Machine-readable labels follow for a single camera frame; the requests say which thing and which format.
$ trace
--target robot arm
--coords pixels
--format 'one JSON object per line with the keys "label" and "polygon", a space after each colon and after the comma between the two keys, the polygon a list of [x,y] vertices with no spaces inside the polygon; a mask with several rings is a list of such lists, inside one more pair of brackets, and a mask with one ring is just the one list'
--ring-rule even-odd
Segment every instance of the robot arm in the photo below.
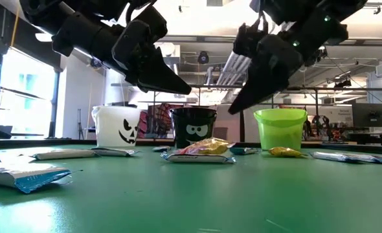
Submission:
{"label": "robot arm", "polygon": [[[142,91],[189,94],[191,88],[163,61],[153,45],[167,31],[165,19],[152,5],[156,0],[20,0],[25,17],[52,34],[53,50],[69,56],[73,49],[90,54],[102,65],[125,74]],[[301,66],[325,56],[325,43],[348,39],[340,22],[364,7],[367,0],[252,0],[259,13],[252,26],[243,24],[234,42],[236,54],[251,58],[248,79],[229,113],[235,114],[267,100],[289,85]],[[129,3],[126,28],[109,27],[102,19],[118,18]],[[134,9],[146,6],[131,21]],[[264,12],[277,24],[293,23],[288,30],[269,34]],[[260,19],[263,30],[258,30]]]}

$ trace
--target white bucket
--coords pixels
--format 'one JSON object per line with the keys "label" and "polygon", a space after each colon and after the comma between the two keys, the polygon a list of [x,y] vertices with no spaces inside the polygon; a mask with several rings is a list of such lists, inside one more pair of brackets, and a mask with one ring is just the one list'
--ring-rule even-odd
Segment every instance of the white bucket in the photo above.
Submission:
{"label": "white bucket", "polygon": [[96,106],[92,117],[96,125],[98,146],[135,146],[140,109],[120,106]]}

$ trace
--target eyes on bucket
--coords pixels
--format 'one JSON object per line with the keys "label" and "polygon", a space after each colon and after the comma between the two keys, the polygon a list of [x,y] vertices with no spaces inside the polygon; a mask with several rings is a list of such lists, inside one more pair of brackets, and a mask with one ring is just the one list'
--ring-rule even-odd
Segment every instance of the eyes on bucket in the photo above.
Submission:
{"label": "eyes on bucket", "polygon": [[208,125],[205,125],[205,126],[191,126],[191,125],[187,125],[186,126],[186,132],[189,135],[197,134],[200,137],[204,137],[208,133]]}
{"label": "eyes on bucket", "polygon": [[124,130],[119,130],[119,136],[123,141],[128,144],[134,144],[136,141],[136,134],[138,132],[138,126],[132,127],[129,122],[124,119]]}

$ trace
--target black bucket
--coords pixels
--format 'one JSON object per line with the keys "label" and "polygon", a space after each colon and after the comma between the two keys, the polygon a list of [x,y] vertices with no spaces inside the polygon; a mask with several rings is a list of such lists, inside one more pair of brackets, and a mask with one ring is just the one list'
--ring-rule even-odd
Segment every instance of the black bucket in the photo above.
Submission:
{"label": "black bucket", "polygon": [[217,111],[202,107],[182,107],[170,110],[177,148],[212,137]]}

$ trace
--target ceiling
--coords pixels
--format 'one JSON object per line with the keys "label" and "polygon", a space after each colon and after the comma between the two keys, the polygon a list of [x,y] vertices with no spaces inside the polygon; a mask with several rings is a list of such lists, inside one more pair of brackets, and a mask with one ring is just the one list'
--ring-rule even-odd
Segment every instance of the ceiling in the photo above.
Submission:
{"label": "ceiling", "polygon": [[[19,0],[0,0],[0,3],[12,12],[16,12]],[[158,0],[155,8],[168,22],[169,35],[204,35],[235,36],[237,28],[243,23],[252,23],[257,15],[249,8],[250,0],[233,0],[221,7],[208,7],[207,0]],[[352,39],[382,39],[382,7],[381,13],[374,15],[374,9],[365,8],[346,19],[348,31]],[[124,13],[118,21],[125,25]],[[179,74],[188,83],[202,84],[204,72],[209,66],[225,63],[232,50],[232,43],[175,43],[181,46],[181,64]],[[324,60],[319,65],[334,66],[334,62],[342,66],[338,68],[312,67],[306,72],[297,72],[290,79],[291,85],[323,85],[327,79],[334,78],[343,71],[353,70],[354,74],[373,71],[374,67],[345,64],[355,63],[376,65],[382,60],[382,47],[328,47],[328,53],[334,60]],[[207,51],[210,56],[209,65],[197,65],[200,51]]]}

